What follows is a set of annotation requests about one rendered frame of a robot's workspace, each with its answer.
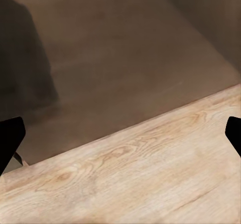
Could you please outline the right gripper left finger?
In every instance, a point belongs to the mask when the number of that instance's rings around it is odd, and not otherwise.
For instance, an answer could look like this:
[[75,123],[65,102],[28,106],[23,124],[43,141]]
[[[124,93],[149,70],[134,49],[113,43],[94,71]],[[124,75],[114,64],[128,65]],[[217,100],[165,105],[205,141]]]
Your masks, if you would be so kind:
[[0,176],[26,135],[22,117],[0,122]]

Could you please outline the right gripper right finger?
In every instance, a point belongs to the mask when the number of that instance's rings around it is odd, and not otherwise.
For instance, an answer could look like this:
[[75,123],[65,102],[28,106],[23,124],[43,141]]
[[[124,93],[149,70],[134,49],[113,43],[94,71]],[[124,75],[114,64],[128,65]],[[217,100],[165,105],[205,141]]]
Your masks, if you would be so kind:
[[226,128],[225,135],[236,149],[241,157],[241,119],[236,117],[229,117]]

